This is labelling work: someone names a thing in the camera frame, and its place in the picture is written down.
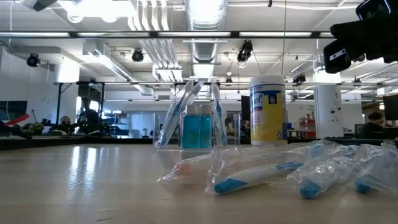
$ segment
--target white canister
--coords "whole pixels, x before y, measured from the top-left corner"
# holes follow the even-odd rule
[[[250,82],[251,144],[287,144],[285,82],[280,75],[261,75]]]

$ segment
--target ventilation duct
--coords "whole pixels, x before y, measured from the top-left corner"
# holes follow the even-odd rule
[[[190,30],[211,31],[224,27],[228,0],[185,0],[187,23]],[[211,76],[217,56],[218,44],[193,43],[193,72],[197,76]]]

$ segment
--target table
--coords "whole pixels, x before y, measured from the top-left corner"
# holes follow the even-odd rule
[[[352,189],[303,200],[266,185],[205,195],[156,180],[179,161],[151,145],[0,151],[0,223],[396,223],[398,199]]]

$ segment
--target blue soap bottle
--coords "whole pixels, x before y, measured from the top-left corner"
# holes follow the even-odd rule
[[[183,117],[182,148],[200,148],[200,117],[195,105],[187,105],[187,112]]]
[[[200,148],[211,149],[212,137],[211,105],[200,106]]]

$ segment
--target ceiling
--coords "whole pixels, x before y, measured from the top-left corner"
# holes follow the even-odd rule
[[[226,13],[225,30],[295,30],[295,31],[328,31],[330,26],[336,23],[355,21],[358,18],[355,9],[339,10],[302,10],[285,9],[284,1],[273,1],[274,6],[248,7],[253,4],[264,4],[267,1],[256,0],[229,0]],[[288,6],[300,7],[335,7],[352,6],[360,3],[359,0],[295,0],[288,1]],[[180,10],[184,6],[182,0],[169,0],[168,20],[172,30],[186,30],[187,22],[185,11]],[[107,31],[107,30],[130,30],[127,25],[127,18],[121,17],[114,23],[106,23],[101,18],[84,18],[78,24],[72,24],[67,19],[67,12],[54,4],[50,9],[42,12],[34,12],[26,9],[20,4],[12,4],[12,1],[0,0],[0,30],[78,30],[78,31]],[[241,47],[243,39],[228,39],[228,43],[220,44],[214,76],[221,82],[226,78],[226,72],[232,73],[234,82],[249,82],[251,77],[262,74],[275,74],[286,76],[291,80],[291,70],[301,65],[301,71],[306,74],[307,81],[312,81],[312,62],[304,63],[306,59],[312,58],[319,53],[322,54],[324,46],[331,40],[320,39],[253,39],[254,55],[248,60],[246,67],[239,68],[236,61],[236,52]],[[81,50],[84,40],[16,40],[16,44],[29,46],[57,46],[82,60],[85,56]],[[136,80],[151,81],[152,65],[148,55],[144,55],[144,61],[134,63],[131,54],[135,48],[142,46],[137,39],[101,39],[97,44],[107,44],[111,48],[112,59],[129,71]],[[183,77],[192,76],[192,60],[189,44],[184,44],[181,39],[173,40],[174,50],[177,54],[179,64],[183,69]],[[115,81],[115,74],[102,65],[87,62],[89,70],[86,76],[96,75],[96,78],[107,82]],[[380,61],[358,63],[350,69],[341,73],[343,81],[352,81],[355,76],[377,71],[386,64]],[[367,79],[367,82],[380,82],[386,78],[395,77],[393,72],[385,73]]]

